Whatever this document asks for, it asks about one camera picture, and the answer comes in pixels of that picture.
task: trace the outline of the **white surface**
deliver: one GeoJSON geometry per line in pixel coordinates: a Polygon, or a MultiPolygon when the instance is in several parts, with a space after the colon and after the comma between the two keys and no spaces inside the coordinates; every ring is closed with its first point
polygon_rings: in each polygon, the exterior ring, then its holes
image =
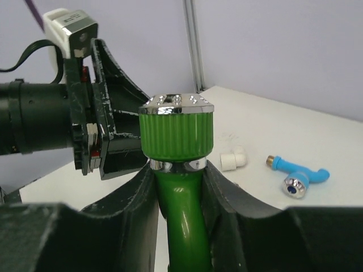
{"type": "MultiPolygon", "coordinates": [[[[182,1],[34,0],[40,14],[58,8],[81,9],[99,23],[122,69],[150,96],[194,90],[182,1]]],[[[0,67],[16,64],[25,48],[44,39],[24,1],[1,1],[0,67]]],[[[86,64],[91,67],[88,58],[86,64]]],[[[48,83],[55,77],[47,49],[35,52],[17,71],[0,74],[0,83],[24,78],[48,83]]],[[[7,192],[65,165],[71,150],[0,157],[0,186],[7,192]]]]}
{"type": "MultiPolygon", "coordinates": [[[[280,209],[290,205],[363,205],[362,123],[221,87],[213,87],[202,95],[215,106],[214,150],[208,159],[221,170],[220,153],[243,146],[249,163],[223,174],[245,191],[280,209]],[[286,174],[265,165],[268,155],[280,155],[311,169],[326,168],[331,177],[323,184],[311,184],[304,199],[289,198],[281,190],[286,174]]],[[[20,193],[23,202],[62,201],[79,210],[133,176],[100,181],[97,172],[83,177],[71,163],[20,193]]],[[[166,224],[160,215],[156,272],[166,271],[167,258],[166,224]]]]}
{"type": "Polygon", "coordinates": [[[243,146],[234,146],[234,147],[232,148],[232,152],[233,152],[234,154],[244,154],[244,155],[246,155],[246,157],[247,157],[247,153],[246,153],[246,151],[244,150],[243,146]]]}
{"type": "Polygon", "coordinates": [[[207,87],[363,120],[363,1],[195,3],[207,87]]]}

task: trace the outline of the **green knurled knob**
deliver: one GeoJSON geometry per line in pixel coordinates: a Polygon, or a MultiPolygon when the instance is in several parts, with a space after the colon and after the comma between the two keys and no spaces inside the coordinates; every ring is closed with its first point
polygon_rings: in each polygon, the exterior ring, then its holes
{"type": "Polygon", "coordinates": [[[197,93],[152,97],[139,110],[144,154],[161,162],[206,157],[213,149],[213,111],[197,93]]]}

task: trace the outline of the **white pipe fitting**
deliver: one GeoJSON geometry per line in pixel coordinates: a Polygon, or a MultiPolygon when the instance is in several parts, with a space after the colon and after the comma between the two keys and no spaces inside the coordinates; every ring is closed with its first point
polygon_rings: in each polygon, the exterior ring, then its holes
{"type": "Polygon", "coordinates": [[[247,164],[247,155],[242,146],[236,146],[233,153],[221,153],[222,171],[236,170],[247,164]]]}

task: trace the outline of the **white table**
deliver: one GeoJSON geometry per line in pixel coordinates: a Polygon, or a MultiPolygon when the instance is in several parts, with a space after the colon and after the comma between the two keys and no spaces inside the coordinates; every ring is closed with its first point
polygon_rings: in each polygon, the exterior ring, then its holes
{"type": "MultiPolygon", "coordinates": [[[[242,145],[249,162],[224,172],[226,178],[256,198],[284,209],[288,206],[363,206],[363,124],[245,93],[213,87],[202,93],[214,104],[214,150],[208,159],[220,170],[220,153],[242,145]],[[265,165],[268,155],[311,169],[325,168],[331,177],[311,185],[304,199],[281,190],[286,174],[265,165]]],[[[135,173],[101,181],[95,171],[86,177],[70,163],[20,190],[24,203],[64,202],[80,210],[105,197],[135,173]]],[[[168,264],[166,224],[159,217],[155,271],[168,264]]]]}

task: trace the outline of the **blue faucet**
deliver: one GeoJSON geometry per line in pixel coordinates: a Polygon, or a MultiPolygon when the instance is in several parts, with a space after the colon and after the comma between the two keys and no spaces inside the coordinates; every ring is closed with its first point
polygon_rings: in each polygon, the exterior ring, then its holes
{"type": "Polygon", "coordinates": [[[329,172],[325,169],[314,172],[304,166],[283,160],[279,156],[269,156],[266,163],[272,170],[289,174],[282,183],[282,187],[284,192],[293,198],[302,198],[310,183],[321,183],[330,177],[329,172]]]}

